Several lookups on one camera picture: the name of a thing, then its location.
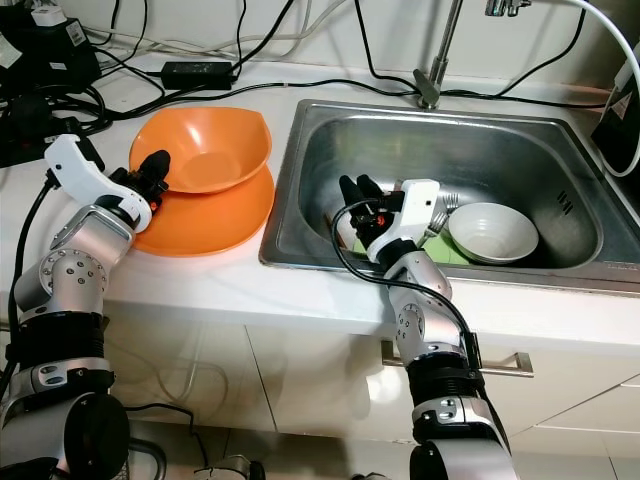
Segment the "orange plastic plate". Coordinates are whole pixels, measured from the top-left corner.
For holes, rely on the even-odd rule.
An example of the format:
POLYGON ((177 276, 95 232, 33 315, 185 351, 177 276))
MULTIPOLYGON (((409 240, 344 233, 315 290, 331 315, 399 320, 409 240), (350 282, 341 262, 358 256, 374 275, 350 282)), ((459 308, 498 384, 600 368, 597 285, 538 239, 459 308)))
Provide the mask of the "orange plastic plate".
POLYGON ((148 228, 137 234, 134 248, 166 257, 232 250, 265 225, 274 198, 269 170, 212 195, 166 192, 148 228))

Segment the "black power strip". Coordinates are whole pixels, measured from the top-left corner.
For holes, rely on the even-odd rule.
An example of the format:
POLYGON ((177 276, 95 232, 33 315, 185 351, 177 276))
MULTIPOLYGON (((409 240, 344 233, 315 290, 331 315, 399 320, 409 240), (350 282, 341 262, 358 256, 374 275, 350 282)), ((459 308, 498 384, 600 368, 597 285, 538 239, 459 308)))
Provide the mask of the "black power strip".
POLYGON ((27 93, 6 102, 1 114, 0 168, 32 163, 60 134, 83 134, 87 125, 74 116, 55 116, 45 96, 27 93))

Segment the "black appliance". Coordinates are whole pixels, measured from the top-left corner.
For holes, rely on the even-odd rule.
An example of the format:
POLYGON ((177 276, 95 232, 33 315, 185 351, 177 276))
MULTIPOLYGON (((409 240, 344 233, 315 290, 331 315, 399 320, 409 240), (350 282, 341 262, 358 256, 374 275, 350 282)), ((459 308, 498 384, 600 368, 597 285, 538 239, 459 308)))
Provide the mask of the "black appliance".
POLYGON ((635 157, 640 145, 640 86, 628 65, 614 77, 602 118, 591 131, 591 141, 613 177, 640 178, 640 160, 635 157))

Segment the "stainless steel sink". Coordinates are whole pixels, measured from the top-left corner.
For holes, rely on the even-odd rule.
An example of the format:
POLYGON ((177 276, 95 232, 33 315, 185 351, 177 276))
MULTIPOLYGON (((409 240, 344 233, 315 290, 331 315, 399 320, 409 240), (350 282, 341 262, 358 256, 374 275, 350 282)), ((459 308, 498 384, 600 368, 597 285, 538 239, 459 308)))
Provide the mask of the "stainless steel sink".
POLYGON ((521 211, 538 248, 511 265, 447 265, 453 283, 640 294, 640 221, 562 120, 301 101, 276 180, 262 264, 337 271, 329 223, 342 175, 438 180, 461 204, 521 211))

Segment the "chrome faucet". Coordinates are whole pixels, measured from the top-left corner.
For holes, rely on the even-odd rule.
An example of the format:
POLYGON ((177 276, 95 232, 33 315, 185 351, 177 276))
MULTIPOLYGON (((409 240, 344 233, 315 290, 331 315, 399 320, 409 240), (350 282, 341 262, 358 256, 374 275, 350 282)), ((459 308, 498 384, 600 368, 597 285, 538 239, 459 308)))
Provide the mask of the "chrome faucet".
POLYGON ((445 70, 448 67, 449 50, 453 44, 454 29, 457 27, 458 19, 462 9, 463 0, 452 0, 451 10, 445 29, 440 41, 438 52, 431 60, 428 72, 421 69, 413 69, 413 87, 419 91, 419 99, 417 99, 417 108, 425 110, 434 110, 438 108, 440 96, 442 96, 442 83, 445 78, 445 70))

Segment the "black power adapter brick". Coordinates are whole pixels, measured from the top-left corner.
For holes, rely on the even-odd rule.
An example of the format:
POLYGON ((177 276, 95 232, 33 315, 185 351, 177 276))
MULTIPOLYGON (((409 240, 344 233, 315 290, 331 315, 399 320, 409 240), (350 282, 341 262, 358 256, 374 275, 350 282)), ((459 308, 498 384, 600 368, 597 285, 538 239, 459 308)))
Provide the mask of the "black power adapter brick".
POLYGON ((165 90, 228 91, 239 78, 230 61, 166 61, 155 76, 165 90))

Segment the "light green plate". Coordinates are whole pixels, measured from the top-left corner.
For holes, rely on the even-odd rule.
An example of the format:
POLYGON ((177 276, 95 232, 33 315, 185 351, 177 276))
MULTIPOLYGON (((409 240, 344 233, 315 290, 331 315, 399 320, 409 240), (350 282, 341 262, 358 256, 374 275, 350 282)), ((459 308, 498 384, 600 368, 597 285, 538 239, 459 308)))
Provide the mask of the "light green plate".
MULTIPOLYGON (((356 236, 356 229, 349 224, 339 224, 338 228, 340 243, 344 248, 355 253, 361 259, 367 259, 364 244, 356 236)), ((454 244, 449 242, 444 236, 434 236, 428 232, 422 242, 422 248, 439 265, 470 265, 470 260, 466 259, 460 251, 454 248, 454 244)))

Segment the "white kitchen cabinet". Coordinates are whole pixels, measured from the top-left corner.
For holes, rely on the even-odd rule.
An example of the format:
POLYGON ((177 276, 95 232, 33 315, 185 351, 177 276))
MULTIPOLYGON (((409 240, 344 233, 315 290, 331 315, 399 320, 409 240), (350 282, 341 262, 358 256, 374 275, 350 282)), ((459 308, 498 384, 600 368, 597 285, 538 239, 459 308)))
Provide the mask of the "white kitchen cabinet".
MULTIPOLYGON (((120 319, 108 329, 114 394, 187 408, 197 424, 410 442, 413 399, 381 337, 312 328, 120 319)), ((480 339, 483 360, 529 353, 535 378, 485 375, 509 435, 640 374, 640 347, 480 339)))

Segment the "orange plastic bowl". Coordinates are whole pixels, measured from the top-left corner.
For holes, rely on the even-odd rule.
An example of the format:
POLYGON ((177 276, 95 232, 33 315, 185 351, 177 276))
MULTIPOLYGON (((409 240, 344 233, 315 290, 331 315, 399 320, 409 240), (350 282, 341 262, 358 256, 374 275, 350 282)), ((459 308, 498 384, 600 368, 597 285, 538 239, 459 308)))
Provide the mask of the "orange plastic bowl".
POLYGON ((131 146, 129 169, 156 151, 169 152, 170 191, 204 195, 237 186, 265 168, 273 148, 259 111, 165 108, 147 120, 131 146))

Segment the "metal fork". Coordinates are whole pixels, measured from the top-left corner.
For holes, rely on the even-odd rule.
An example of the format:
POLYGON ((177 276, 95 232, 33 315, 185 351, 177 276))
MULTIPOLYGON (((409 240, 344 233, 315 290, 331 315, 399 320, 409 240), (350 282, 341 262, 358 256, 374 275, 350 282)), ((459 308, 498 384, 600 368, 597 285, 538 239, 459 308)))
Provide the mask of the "metal fork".
POLYGON ((431 215, 428 228, 431 230, 442 230, 447 223, 448 216, 460 207, 460 196, 457 193, 440 192, 434 201, 434 211, 431 215))

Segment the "black charger box with labels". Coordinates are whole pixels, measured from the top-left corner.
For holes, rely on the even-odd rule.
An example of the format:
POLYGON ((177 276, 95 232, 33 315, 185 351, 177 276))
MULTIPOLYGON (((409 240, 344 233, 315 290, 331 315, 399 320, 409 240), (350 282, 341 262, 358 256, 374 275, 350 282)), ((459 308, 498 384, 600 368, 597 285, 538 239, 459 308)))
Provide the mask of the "black charger box with labels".
POLYGON ((49 84, 90 86, 102 72, 77 18, 54 0, 0 6, 0 95, 23 95, 49 84))

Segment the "white ceramic bowl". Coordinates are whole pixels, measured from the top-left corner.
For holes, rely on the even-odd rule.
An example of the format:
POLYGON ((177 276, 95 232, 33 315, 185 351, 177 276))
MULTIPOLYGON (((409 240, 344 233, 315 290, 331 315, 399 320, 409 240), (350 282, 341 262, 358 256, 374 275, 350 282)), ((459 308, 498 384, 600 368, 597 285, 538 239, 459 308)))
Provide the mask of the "white ceramic bowl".
POLYGON ((477 264, 511 264, 540 244, 538 229, 521 211, 490 202, 458 207, 445 221, 445 230, 457 250, 477 264))

